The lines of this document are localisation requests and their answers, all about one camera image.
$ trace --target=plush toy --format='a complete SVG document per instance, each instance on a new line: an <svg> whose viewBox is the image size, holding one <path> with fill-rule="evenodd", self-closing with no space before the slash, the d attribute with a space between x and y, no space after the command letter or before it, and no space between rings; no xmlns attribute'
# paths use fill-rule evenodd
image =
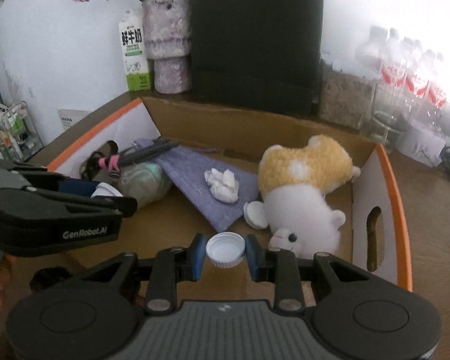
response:
<svg viewBox="0 0 450 360"><path fill-rule="evenodd" d="M271 248L291 250L299 258L334 253L346 218L328 206L324 195L359 175L360 168L330 137L314 136L302 149L272 146L259 164L263 203L246 204L245 219L254 228L270 226Z"/></svg>

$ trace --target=round metal screw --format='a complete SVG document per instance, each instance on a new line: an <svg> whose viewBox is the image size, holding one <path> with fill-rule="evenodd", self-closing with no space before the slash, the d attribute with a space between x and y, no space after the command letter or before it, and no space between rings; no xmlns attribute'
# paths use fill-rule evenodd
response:
<svg viewBox="0 0 450 360"><path fill-rule="evenodd" d="M278 306L284 311L297 311L302 308L302 303L296 299L282 299Z"/></svg>
<svg viewBox="0 0 450 360"><path fill-rule="evenodd" d="M167 311L171 307L170 301L166 299L152 299L147 303L147 307L152 311Z"/></svg>

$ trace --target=pink strap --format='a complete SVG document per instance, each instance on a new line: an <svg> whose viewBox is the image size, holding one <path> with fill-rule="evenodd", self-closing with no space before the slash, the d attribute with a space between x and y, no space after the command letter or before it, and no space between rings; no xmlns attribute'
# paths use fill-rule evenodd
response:
<svg viewBox="0 0 450 360"><path fill-rule="evenodd" d="M107 169L107 163L106 163L106 158L100 158L98 160L98 165L105 170L108 170L109 172L111 171L117 171L120 172L120 168L119 168L119 155L113 155L110 157L110 159L108 160L108 169Z"/></svg>

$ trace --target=yellow plush body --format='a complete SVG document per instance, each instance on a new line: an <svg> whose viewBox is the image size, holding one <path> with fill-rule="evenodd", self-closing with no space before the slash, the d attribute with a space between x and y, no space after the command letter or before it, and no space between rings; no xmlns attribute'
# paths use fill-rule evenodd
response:
<svg viewBox="0 0 450 360"><path fill-rule="evenodd" d="M260 161L258 185L262 197L275 188L303 183L325 195L359 174L360 169L336 140L317 135L302 149L279 145L267 149Z"/></svg>

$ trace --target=white logo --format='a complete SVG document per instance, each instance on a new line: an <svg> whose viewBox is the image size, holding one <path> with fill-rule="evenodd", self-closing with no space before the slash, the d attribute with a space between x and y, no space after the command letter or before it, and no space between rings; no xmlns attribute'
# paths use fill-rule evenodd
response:
<svg viewBox="0 0 450 360"><path fill-rule="evenodd" d="M218 309L222 312L227 312L228 310L232 309L232 306L229 304L224 304L223 306L220 306Z"/></svg>
<svg viewBox="0 0 450 360"><path fill-rule="evenodd" d="M90 237L90 236L97 236L99 234L106 234L107 228L96 228L96 229L88 229L88 230L80 230L80 231L66 231L63 233L62 237L63 239L71 239L71 238L81 238L81 237Z"/></svg>

